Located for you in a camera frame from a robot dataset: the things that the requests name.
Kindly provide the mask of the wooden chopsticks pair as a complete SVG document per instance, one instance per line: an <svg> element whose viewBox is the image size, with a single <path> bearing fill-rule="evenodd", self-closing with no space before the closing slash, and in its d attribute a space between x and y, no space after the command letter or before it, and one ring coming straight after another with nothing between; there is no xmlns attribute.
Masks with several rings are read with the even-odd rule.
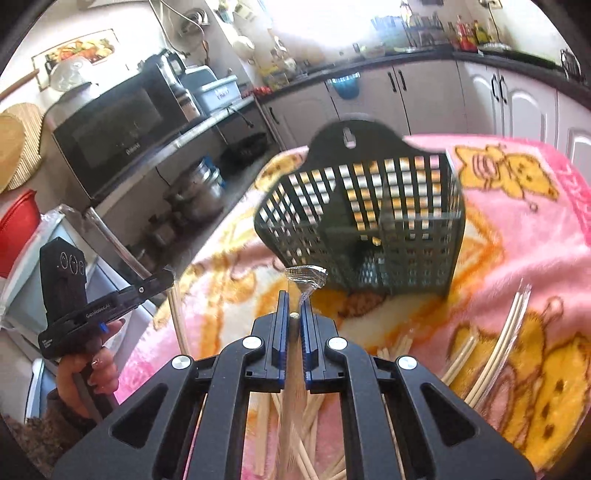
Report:
<svg viewBox="0 0 591 480"><path fill-rule="evenodd" d="M317 400L308 407L304 381L304 339L301 334L301 308L311 295L325 284L325 270L315 266L290 267L286 270L287 360L286 381L280 394L277 428L276 479L318 479L307 446L311 425L318 416Z"/></svg>

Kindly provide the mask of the red plastic basin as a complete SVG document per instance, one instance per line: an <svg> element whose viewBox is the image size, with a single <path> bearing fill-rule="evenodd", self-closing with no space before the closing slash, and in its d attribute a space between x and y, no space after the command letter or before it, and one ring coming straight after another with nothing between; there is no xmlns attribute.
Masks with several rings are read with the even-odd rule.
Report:
<svg viewBox="0 0 591 480"><path fill-rule="evenodd" d="M7 207L1 208L1 277L6 279L27 244L37 230L41 213L37 206L36 191L24 190L13 196Z"/></svg>

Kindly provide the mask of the dark green utensil basket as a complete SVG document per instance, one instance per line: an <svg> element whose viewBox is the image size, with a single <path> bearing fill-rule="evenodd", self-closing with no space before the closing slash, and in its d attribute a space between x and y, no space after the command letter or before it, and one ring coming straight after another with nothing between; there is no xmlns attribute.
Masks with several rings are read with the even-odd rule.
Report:
<svg viewBox="0 0 591 480"><path fill-rule="evenodd" d="M349 116L322 127L304 163L274 182L254 230L284 266L325 268L334 289L445 298L465 220L446 152Z"/></svg>

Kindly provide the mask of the stainless steel pot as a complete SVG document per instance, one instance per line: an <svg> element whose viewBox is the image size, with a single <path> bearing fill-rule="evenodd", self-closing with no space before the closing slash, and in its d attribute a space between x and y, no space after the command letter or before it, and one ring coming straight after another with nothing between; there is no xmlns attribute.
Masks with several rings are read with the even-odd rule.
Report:
<svg viewBox="0 0 591 480"><path fill-rule="evenodd" d="M187 221L204 223L221 213L225 183L221 171L204 156L181 173L164 194L173 212Z"/></svg>

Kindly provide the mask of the wrapped chopsticks on blanket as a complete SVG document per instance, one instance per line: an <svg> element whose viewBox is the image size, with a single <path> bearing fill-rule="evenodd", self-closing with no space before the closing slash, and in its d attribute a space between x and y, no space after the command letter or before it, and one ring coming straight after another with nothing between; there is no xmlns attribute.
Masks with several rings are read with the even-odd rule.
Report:
<svg viewBox="0 0 591 480"><path fill-rule="evenodd" d="M501 375L521 331L532 293L532 285L520 282L501 332L490 339L474 324L458 327L451 343L448 364L441 377L449 387L463 370L476 372L464 401L482 408Z"/></svg>

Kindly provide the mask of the black microwave oven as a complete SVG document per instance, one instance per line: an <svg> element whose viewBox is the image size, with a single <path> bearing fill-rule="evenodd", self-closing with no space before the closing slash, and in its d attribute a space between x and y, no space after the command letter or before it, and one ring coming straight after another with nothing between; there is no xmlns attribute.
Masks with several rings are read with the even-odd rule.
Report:
<svg viewBox="0 0 591 480"><path fill-rule="evenodd" d="M154 64L69 112L73 100L69 92L45 113L39 153L58 200L78 210L100 203L199 116L183 84Z"/></svg>

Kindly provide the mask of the pink cartoon bear blanket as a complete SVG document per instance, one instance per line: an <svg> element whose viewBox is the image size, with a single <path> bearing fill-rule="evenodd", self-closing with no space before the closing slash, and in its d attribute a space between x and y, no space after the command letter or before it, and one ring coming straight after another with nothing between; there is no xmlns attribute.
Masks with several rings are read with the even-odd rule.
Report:
<svg viewBox="0 0 591 480"><path fill-rule="evenodd" d="M420 148L448 150L461 173L466 227L447 300L384 296L325 287L315 311L370 354L410 353L442 377L460 325L490 339L504 325L521 281L532 293L516 344L481 415L532 463L538 478L571 469L590 449L590 187L552 147L493 137L415 136ZM274 180L300 166L307 147L280 153L188 264L180 280L196 359L215 355L276 309L287 290L283 265L253 227ZM179 354L165 302L122 368L123 402ZM318 407L307 449L318 479L346 479L337 394Z"/></svg>

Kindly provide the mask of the light blue storage box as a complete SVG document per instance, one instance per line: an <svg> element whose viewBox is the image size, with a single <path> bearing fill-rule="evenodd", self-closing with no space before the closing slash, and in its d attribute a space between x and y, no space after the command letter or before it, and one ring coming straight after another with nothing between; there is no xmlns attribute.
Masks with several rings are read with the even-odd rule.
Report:
<svg viewBox="0 0 591 480"><path fill-rule="evenodd" d="M196 88L192 94L201 113L207 116L242 99L238 78L235 75L204 84Z"/></svg>

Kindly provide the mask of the blue plastic hanging bin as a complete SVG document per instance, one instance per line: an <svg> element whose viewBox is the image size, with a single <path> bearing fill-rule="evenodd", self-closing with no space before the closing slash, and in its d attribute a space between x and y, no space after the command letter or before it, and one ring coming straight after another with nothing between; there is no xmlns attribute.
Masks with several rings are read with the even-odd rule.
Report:
<svg viewBox="0 0 591 480"><path fill-rule="evenodd" d="M329 78L327 84L342 100L353 100L359 97L360 79L360 72L355 72L342 77Z"/></svg>

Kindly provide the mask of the fruit picture on wall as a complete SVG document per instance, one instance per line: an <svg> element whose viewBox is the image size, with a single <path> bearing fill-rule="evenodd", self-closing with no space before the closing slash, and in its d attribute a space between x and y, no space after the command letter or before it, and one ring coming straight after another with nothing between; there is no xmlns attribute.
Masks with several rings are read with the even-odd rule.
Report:
<svg viewBox="0 0 591 480"><path fill-rule="evenodd" d="M36 82L41 91L50 85L50 74L54 68L74 56L81 56L91 65L101 63L112 56L119 47L119 40L113 29L86 34L63 42L31 58L33 69L37 70Z"/></svg>

